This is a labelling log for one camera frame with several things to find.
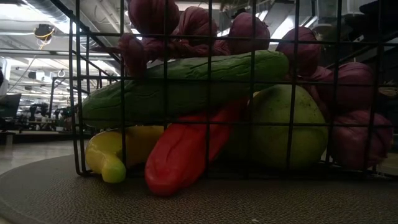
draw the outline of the round mat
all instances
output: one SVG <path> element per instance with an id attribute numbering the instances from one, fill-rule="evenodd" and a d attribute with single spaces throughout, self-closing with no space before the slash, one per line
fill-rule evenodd
<path id="1" fill-rule="evenodd" d="M 170 198 L 143 179 L 79 177 L 72 156 L 0 176 L 0 217 L 11 223 L 397 223 L 398 184 L 201 180 Z"/>

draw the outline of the red chili pepper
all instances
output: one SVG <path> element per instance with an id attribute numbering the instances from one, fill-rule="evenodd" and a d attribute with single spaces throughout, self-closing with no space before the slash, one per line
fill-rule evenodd
<path id="1" fill-rule="evenodd" d="M 218 110 L 213 122 L 232 122 L 240 118 L 247 99 L 235 101 Z M 206 121 L 206 113 L 180 118 L 184 121 Z M 211 124 L 209 161 L 213 161 L 227 142 L 232 125 Z M 204 172 L 206 162 L 206 125 L 171 124 L 158 140 L 145 168 L 145 180 L 150 190 L 169 196 L 193 184 Z"/>

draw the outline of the ceiling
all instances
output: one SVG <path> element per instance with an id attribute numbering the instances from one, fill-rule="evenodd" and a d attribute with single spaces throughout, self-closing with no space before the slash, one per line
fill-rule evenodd
<path id="1" fill-rule="evenodd" d="M 75 0 L 60 0 L 67 8 L 75 8 Z M 52 79 L 65 72 L 69 75 L 68 61 L 68 22 L 56 24 L 54 19 L 42 14 L 39 9 L 32 9 L 25 4 L 10 4 L 10 2 L 31 2 L 31 0 L 0 0 L 0 64 L 3 64 L 4 73 L 9 80 L 9 94 L 22 93 L 21 111 L 29 109 L 32 103 L 48 103 L 50 99 Z M 281 38 L 293 26 L 294 1 L 259 1 L 260 4 L 272 3 L 262 19 L 269 25 L 272 38 Z M 347 4 L 348 8 L 354 9 L 363 4 L 363 1 L 350 1 L 355 4 Z M 200 1 L 177 1 L 180 9 L 188 6 L 200 6 L 207 8 L 207 4 Z M 223 14 L 220 14 L 219 3 L 213 4 L 213 18 L 218 26 L 221 26 Z M 81 0 L 80 17 L 81 21 L 93 32 L 119 32 L 120 0 Z M 308 21 L 312 16 L 311 0 L 302 0 L 300 5 L 300 23 Z M 124 16 L 125 32 L 132 32 L 128 16 Z M 56 26 L 50 42 L 44 43 L 33 35 L 39 24 L 51 24 Z M 99 40 L 107 46 L 115 46 L 117 37 L 99 37 Z M 85 39 L 81 40 L 78 46 L 85 52 Z M 73 49 L 76 50 L 76 42 L 73 42 Z M 119 75 L 117 63 L 107 54 L 91 54 L 92 62 L 112 75 Z M 90 75 L 98 75 L 98 70 L 88 66 Z M 36 72 L 37 79 L 28 77 L 29 72 Z M 73 61 L 73 75 L 76 75 L 76 60 Z M 81 62 L 81 73 L 86 74 L 86 63 Z M 68 80 L 57 81 L 58 87 L 54 91 L 53 109 L 66 107 L 70 104 Z M 87 81 L 82 81 L 83 89 L 87 88 Z M 90 81 L 90 89 L 95 89 L 97 82 Z"/>

